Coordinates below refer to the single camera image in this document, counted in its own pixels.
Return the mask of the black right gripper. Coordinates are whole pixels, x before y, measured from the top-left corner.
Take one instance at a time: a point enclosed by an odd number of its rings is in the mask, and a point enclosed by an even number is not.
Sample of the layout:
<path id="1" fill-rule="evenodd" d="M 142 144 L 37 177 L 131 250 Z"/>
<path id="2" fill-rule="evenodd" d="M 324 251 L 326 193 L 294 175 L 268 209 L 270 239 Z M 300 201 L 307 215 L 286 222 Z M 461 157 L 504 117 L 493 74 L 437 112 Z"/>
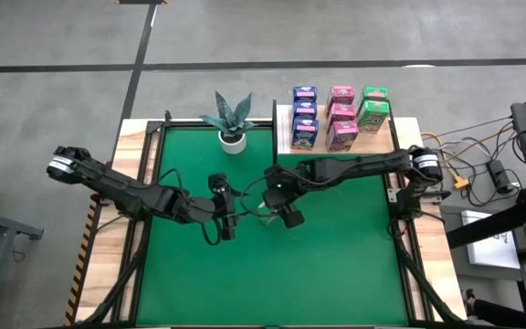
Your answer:
<path id="1" fill-rule="evenodd" d="M 303 224 L 304 216 L 294 204 L 308 192 L 300 171 L 273 165 L 264 171 L 264 176 L 267 189 L 263 192 L 263 201 L 266 207 L 279 215 L 286 228 Z"/>

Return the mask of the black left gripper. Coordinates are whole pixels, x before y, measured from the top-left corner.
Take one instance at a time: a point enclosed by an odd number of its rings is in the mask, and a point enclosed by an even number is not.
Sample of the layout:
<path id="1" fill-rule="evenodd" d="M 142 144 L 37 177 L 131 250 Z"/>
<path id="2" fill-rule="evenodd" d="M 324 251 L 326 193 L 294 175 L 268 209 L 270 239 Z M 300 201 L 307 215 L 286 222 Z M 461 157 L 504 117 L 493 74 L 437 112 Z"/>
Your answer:
<path id="1" fill-rule="evenodd" d="M 213 194 L 212 201 L 215 203 L 214 218 L 220 220 L 222 240 L 232 240 L 236 237 L 236 226 L 239 218 L 258 216 L 257 212 L 248 209 L 236 213 L 235 197 L 248 196 L 248 192 L 235 190 L 228 183 L 225 174 L 210 175 L 208 177 L 208 188 Z"/>

